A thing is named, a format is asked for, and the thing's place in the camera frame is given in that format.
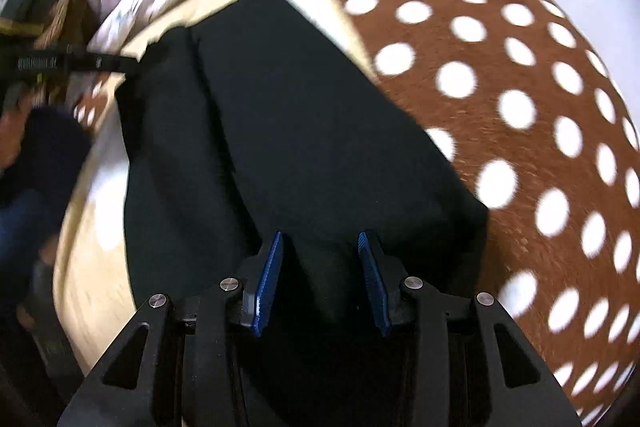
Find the person's left hand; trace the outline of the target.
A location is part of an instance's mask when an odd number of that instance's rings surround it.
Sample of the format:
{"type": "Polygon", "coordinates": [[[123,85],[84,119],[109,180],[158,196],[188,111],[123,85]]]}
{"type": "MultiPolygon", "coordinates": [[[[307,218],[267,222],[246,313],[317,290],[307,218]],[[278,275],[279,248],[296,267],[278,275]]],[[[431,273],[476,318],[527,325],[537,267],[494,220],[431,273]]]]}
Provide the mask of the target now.
{"type": "Polygon", "coordinates": [[[1,171],[30,165],[42,155],[55,130],[58,114],[36,102],[35,92],[24,84],[6,92],[1,113],[1,171]]]}

